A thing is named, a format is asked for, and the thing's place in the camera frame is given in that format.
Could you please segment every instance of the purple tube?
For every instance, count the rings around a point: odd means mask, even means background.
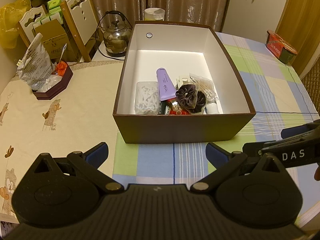
[[[167,71],[164,68],[158,68],[156,73],[158,79],[160,101],[175,98],[177,90],[172,84]]]

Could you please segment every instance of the brown box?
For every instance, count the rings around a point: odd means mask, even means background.
[[[57,19],[49,21],[43,25],[36,27],[36,33],[43,35],[41,41],[45,50],[48,52],[50,59],[58,59],[61,55],[63,46],[67,43],[67,49],[63,54],[65,61],[78,62],[81,58],[75,40],[72,37],[68,26],[65,24],[66,30],[58,22]]]
[[[165,68],[173,84],[189,73],[213,80],[219,114],[137,115],[136,83],[157,81]],[[113,117],[126,143],[229,140],[256,114],[227,50],[207,25],[137,21],[121,72]]]
[[[47,92],[37,92],[37,91],[32,91],[33,94],[36,96],[38,100],[51,100],[54,98],[56,95],[58,95],[60,92],[65,90],[70,82],[70,79],[73,75],[72,70],[68,66],[66,68],[66,71],[61,79],[60,82],[55,84],[52,88],[50,88]]]

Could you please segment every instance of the spoon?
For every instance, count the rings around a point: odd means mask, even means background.
[[[58,64],[60,63],[60,61],[61,61],[61,59],[62,59],[62,55],[63,55],[63,53],[64,53],[64,51],[66,50],[66,48],[67,48],[67,43],[63,46],[63,48],[62,48],[62,52],[61,52],[61,56],[60,56],[60,59],[59,59],[59,61],[58,61]]]

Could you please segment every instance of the plaid tablecloth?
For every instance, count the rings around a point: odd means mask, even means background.
[[[265,44],[217,33],[249,91],[256,116],[230,141],[216,142],[231,152],[246,142],[279,140],[284,128],[319,119],[294,69],[281,63]],[[113,178],[123,185],[191,184],[215,170],[205,156],[206,143],[162,145],[125,144],[118,133]],[[317,164],[288,169],[303,193],[299,226],[320,211],[319,183],[313,180]]]

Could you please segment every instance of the glass kettle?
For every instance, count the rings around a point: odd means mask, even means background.
[[[107,14],[118,14],[121,17],[121,21],[111,22],[111,26],[108,26],[106,31],[101,29],[107,54],[112,57],[123,57],[129,45],[132,29],[125,24],[125,16],[122,12],[113,10]]]

